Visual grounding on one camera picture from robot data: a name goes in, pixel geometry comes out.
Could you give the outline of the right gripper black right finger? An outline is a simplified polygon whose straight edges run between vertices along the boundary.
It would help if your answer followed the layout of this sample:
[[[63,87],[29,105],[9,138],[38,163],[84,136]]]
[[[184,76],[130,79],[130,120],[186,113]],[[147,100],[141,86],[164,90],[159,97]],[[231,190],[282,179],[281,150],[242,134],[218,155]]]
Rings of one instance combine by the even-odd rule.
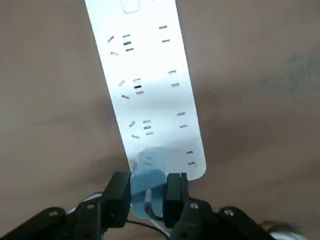
[[[258,223],[234,206],[214,212],[211,205],[189,196],[186,173],[167,176],[163,222],[171,240],[272,240]]]

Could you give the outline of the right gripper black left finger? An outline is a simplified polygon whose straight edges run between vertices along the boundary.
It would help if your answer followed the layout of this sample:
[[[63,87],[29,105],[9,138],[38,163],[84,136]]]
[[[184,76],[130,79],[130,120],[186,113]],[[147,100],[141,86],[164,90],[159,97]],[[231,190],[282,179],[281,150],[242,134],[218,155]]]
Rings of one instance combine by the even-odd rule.
[[[21,223],[3,240],[101,240],[109,228],[123,228],[131,205],[130,173],[115,172],[100,194],[92,194],[71,211],[46,208]]]

